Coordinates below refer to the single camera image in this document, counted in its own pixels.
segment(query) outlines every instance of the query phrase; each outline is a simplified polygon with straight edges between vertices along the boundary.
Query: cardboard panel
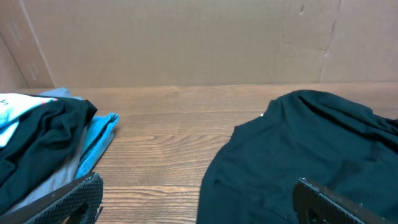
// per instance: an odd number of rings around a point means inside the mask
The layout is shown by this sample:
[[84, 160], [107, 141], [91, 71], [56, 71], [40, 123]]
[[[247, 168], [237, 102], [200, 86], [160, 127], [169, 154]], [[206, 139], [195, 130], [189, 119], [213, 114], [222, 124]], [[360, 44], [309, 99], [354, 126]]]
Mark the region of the cardboard panel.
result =
[[68, 87], [398, 80], [395, 0], [0, 4], [29, 86], [49, 72]]
[[293, 0], [284, 22], [283, 42], [317, 50], [328, 48], [341, 0]]
[[31, 88], [54, 87], [20, 1], [0, 1], [0, 32]]
[[398, 1], [343, 1], [322, 82], [398, 80]]
[[26, 82], [0, 35], [0, 92], [21, 88], [27, 88]]
[[25, 0], [57, 86], [279, 82], [286, 0]]
[[315, 83], [322, 70], [322, 50], [281, 44], [274, 69], [274, 79], [281, 83]]

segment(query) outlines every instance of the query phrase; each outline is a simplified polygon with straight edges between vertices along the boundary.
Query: white fabric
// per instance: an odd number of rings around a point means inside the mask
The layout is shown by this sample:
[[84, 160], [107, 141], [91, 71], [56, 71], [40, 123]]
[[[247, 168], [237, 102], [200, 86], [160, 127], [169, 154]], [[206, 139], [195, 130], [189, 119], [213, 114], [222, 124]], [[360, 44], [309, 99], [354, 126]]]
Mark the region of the white fabric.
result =
[[19, 117], [55, 98], [0, 93], [0, 148], [6, 146], [19, 124]]

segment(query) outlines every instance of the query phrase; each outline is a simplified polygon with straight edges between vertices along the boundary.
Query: folded shirt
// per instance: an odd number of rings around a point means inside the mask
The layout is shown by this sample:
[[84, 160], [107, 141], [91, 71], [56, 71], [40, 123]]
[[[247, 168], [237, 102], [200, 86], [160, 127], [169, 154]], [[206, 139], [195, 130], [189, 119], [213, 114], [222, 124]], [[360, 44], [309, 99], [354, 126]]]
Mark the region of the folded shirt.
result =
[[[45, 91], [41, 96], [61, 96], [72, 97], [82, 100], [79, 96], [72, 96], [67, 88], [57, 88]], [[119, 121], [119, 115], [110, 113], [107, 116], [95, 116], [88, 125], [83, 152], [81, 155], [78, 170], [75, 179], [78, 179], [89, 173], [104, 154], [114, 137], [114, 128]]]
[[55, 98], [33, 97], [17, 93], [0, 93], [0, 148], [6, 146], [24, 113]]
[[62, 164], [61, 168], [56, 170], [47, 180], [41, 183], [38, 187], [36, 187], [28, 196], [24, 199], [20, 200], [18, 203], [13, 205], [8, 211], [5, 212], [5, 215], [16, 211], [30, 203], [36, 201], [37, 199], [46, 196], [47, 194], [57, 190], [64, 185], [69, 184], [73, 181], [73, 178], [76, 174], [77, 167], [79, 165], [79, 160], [81, 156], [81, 152], [83, 150], [83, 144], [86, 138], [87, 127], [84, 127], [83, 134], [80, 137], [79, 145], [77, 145], [75, 152], [68, 156], [65, 159], [65, 162]]
[[19, 117], [18, 128], [0, 150], [0, 214], [60, 168], [95, 113], [89, 101], [58, 98]]

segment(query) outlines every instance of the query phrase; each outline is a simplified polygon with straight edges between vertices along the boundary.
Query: dark green shirt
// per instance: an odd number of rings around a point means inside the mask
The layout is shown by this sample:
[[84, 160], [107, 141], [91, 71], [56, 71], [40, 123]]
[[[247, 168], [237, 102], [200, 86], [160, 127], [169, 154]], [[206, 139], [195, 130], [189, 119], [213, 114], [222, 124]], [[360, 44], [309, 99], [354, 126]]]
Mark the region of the dark green shirt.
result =
[[95, 113], [89, 101], [58, 98], [20, 117], [14, 135], [0, 149], [0, 214], [63, 164]]
[[339, 96], [295, 91], [235, 127], [201, 185], [197, 222], [298, 223], [298, 177], [398, 222], [398, 123]]

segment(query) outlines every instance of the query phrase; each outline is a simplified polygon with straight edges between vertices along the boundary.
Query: wood grain surface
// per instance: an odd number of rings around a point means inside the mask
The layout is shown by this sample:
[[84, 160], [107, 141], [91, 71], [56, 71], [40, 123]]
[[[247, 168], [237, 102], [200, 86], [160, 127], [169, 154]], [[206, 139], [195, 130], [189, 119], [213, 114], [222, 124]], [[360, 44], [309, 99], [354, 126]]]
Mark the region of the wood grain surface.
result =
[[195, 223], [201, 179], [234, 126], [259, 116], [270, 100], [302, 89], [329, 91], [398, 117], [398, 83], [71, 89], [98, 114], [120, 115], [94, 169], [104, 179], [98, 223]]

